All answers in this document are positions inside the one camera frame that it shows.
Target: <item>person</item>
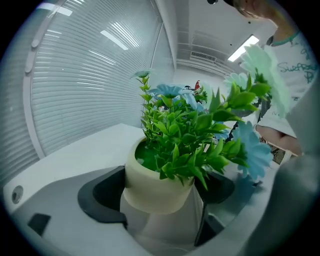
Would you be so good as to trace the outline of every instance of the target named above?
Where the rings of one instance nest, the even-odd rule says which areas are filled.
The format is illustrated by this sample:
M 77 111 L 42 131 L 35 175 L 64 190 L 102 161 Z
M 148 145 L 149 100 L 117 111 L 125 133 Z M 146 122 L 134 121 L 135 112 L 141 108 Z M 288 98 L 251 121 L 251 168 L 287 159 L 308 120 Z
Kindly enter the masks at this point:
M 224 0 L 248 19 L 267 19 L 277 27 L 267 45 L 273 47 L 278 59 L 278 71 L 291 93 L 291 107 L 306 93 L 318 75 L 318 64 L 313 52 L 299 29 L 285 18 L 268 0 Z M 255 130 L 266 141 L 279 148 L 301 155 L 297 137 L 285 118 L 263 102 L 260 121 Z

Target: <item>round hole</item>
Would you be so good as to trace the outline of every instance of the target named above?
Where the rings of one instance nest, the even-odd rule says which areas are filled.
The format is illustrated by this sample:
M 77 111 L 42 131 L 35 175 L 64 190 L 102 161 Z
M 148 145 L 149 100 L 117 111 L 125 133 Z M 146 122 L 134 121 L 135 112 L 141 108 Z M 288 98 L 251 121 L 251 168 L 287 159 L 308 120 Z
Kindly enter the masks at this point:
M 20 186 L 20 185 L 19 185 L 19 186 L 16 186 L 16 187 L 14 188 L 14 190 L 12 191 L 12 196 L 11 196 L 12 202 L 13 202 L 14 204 L 19 203 L 19 201 L 20 201 L 21 198 L 22 198 L 23 193 L 24 193 L 23 187 Z

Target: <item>white flower pot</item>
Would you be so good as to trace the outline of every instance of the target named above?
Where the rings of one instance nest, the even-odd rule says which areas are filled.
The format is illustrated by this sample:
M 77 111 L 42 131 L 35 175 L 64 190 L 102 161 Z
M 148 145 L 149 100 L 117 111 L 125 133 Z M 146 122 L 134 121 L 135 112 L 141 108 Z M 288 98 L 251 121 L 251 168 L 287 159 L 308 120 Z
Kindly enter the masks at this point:
M 137 146 L 145 138 L 139 139 L 131 148 L 125 164 L 124 198 L 134 208 L 150 214 L 172 214 L 185 203 L 194 184 L 194 178 L 160 179 L 160 173 L 145 168 L 135 157 Z

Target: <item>pale green flower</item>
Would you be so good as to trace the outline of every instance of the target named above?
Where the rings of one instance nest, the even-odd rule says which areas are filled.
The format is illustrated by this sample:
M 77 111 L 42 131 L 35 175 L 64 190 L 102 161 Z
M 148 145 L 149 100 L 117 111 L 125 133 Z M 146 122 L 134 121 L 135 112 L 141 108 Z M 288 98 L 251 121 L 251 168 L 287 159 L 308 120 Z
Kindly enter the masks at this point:
M 250 73 L 253 80 L 256 78 L 256 69 L 259 74 L 263 74 L 271 87 L 271 105 L 274 105 L 280 117 L 284 118 L 290 110 L 291 94 L 277 70 L 278 60 L 272 47 L 266 45 L 262 49 L 257 45 L 250 45 L 244 48 L 246 53 L 241 56 L 243 63 L 240 66 Z
M 231 91 L 232 83 L 235 82 L 238 86 L 240 86 L 243 90 L 247 88 L 247 82 L 248 82 L 248 76 L 245 73 L 231 73 L 230 75 L 227 75 L 224 77 L 223 83 L 227 87 L 228 94 Z M 259 100 L 258 97 L 256 97 L 252 103 L 257 103 Z

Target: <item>white shirt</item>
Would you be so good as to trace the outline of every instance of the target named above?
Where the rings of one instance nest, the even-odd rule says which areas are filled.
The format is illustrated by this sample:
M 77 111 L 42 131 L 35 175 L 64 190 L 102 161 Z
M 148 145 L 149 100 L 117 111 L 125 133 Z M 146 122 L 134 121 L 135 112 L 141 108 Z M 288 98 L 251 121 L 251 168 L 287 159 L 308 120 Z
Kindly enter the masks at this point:
M 274 46 L 272 49 L 278 59 L 278 71 L 290 90 L 292 108 L 316 80 L 319 65 L 301 32 L 291 41 Z M 279 117 L 275 106 L 267 110 L 258 125 L 273 128 L 296 138 L 288 121 Z

